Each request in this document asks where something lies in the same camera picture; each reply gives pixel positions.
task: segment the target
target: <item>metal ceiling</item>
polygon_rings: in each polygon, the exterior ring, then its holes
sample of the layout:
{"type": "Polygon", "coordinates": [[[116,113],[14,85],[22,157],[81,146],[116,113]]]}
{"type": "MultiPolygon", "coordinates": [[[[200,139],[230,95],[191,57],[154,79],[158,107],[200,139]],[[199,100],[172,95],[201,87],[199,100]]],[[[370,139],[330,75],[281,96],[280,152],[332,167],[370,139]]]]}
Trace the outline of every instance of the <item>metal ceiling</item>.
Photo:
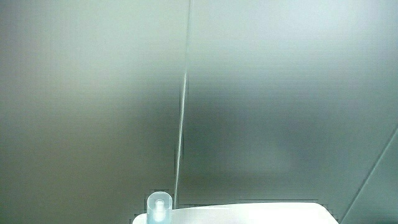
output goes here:
{"type": "Polygon", "coordinates": [[[300,201],[398,222],[398,1],[1,1],[0,223],[300,201]]]}

